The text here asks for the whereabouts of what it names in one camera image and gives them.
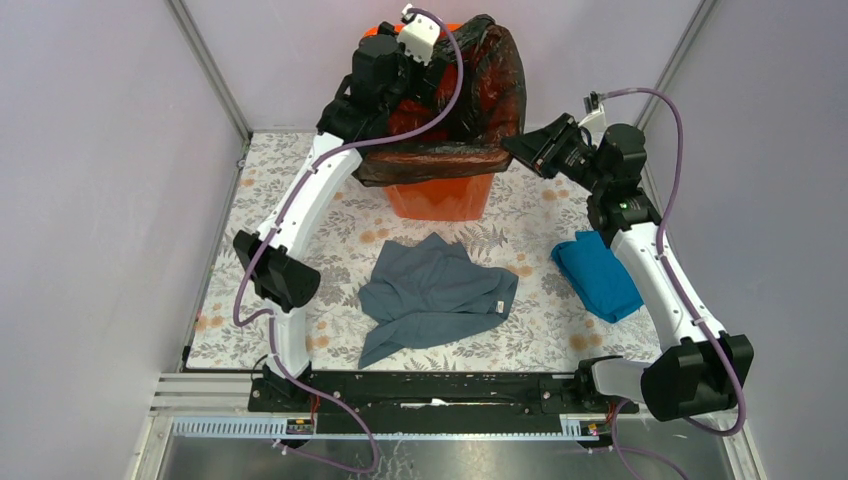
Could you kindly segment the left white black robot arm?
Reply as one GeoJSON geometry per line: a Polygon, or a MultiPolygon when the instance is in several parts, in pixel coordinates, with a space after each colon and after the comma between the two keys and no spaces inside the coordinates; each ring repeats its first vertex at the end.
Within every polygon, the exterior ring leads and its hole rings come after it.
{"type": "Polygon", "coordinates": [[[430,38],[389,30],[363,38],[352,71],[324,108],[311,149],[294,181],[271,213],[252,231],[237,232],[233,247],[244,274],[233,305],[233,321],[244,327],[269,318],[269,364],[278,376],[272,398],[288,411],[309,401],[310,385],[300,377],[310,366],[306,349],[305,306],[321,275],[301,256],[317,223],[345,179],[362,163],[366,150],[401,143],[431,130],[456,104],[464,80],[461,48],[451,32],[430,38]],[[434,119],[390,134],[389,119],[419,91],[437,89],[448,64],[455,84],[434,119]]]}

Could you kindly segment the orange plastic trash bin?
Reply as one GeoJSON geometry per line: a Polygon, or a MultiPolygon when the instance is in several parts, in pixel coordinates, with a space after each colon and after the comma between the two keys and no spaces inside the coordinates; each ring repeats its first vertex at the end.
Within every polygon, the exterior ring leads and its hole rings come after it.
{"type": "MultiPolygon", "coordinates": [[[[461,90],[463,77],[457,76],[455,56],[447,39],[438,41],[437,52],[453,61],[453,66],[441,84],[441,107],[430,109],[410,100],[403,101],[390,117],[390,133],[411,131],[434,119],[447,106],[454,90],[461,90]]],[[[495,174],[497,173],[379,188],[386,194],[395,214],[402,218],[430,221],[478,220],[487,204],[495,174]]]]}

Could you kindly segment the black plastic trash bag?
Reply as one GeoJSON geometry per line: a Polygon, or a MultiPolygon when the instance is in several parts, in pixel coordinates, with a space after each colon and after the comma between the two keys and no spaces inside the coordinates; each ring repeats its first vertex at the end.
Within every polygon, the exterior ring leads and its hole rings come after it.
{"type": "Polygon", "coordinates": [[[463,60],[458,100],[428,131],[363,151],[354,177],[366,187],[412,184],[505,171],[505,137],[520,134],[526,117],[524,66],[510,30],[479,14],[453,32],[463,60]]]}

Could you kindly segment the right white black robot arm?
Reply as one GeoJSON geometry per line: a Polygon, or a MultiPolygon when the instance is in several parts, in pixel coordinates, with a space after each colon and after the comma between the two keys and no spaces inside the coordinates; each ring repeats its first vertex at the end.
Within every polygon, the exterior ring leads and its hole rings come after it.
{"type": "Polygon", "coordinates": [[[558,174],[589,192],[588,218],[641,296],[660,340],[652,363],[609,356],[580,363],[575,402],[597,412],[612,398],[641,403],[659,421],[744,408],[742,387],[754,350],[731,335],[701,301],[661,230],[662,218],[640,187],[644,133],[617,123],[597,139],[563,114],[546,127],[502,139],[515,160],[541,178],[558,174]]]}

